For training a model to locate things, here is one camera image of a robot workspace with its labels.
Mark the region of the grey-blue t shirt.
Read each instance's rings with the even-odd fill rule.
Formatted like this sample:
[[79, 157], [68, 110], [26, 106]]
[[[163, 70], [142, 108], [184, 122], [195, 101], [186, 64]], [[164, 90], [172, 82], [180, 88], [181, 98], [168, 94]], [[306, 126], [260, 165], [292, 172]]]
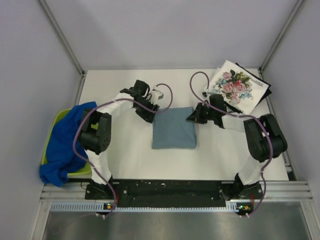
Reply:
[[194, 108], [170, 108], [156, 114], [152, 123], [152, 149], [195, 149], [197, 133], [194, 123], [188, 122]]

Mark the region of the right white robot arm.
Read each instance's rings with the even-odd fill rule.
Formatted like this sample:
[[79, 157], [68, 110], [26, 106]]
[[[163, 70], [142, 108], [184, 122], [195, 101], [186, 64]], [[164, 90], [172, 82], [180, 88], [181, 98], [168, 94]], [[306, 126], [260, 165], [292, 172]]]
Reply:
[[245, 134], [249, 157], [243, 168], [235, 175], [232, 186], [221, 189], [225, 200], [244, 199], [255, 195], [261, 189], [265, 168], [272, 159], [279, 157], [288, 148], [288, 143], [274, 115], [268, 113], [259, 118], [236, 112], [227, 112], [220, 94], [213, 94], [209, 100], [198, 103], [186, 118], [194, 124], [213, 121], [221, 129], [235, 130]]

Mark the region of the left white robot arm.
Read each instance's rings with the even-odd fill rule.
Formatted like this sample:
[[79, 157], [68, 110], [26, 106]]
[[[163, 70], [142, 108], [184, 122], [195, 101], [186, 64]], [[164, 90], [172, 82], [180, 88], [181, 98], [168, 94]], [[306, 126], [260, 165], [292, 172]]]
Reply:
[[158, 101], [164, 94], [155, 86], [137, 80], [133, 87], [119, 91], [110, 104], [98, 108], [86, 119], [78, 136], [90, 162], [93, 182], [98, 184], [96, 192], [102, 198], [109, 198], [114, 187], [108, 181], [112, 174], [107, 159], [107, 148], [111, 143], [112, 123], [127, 110], [135, 113], [145, 122], [152, 123], [160, 106]]

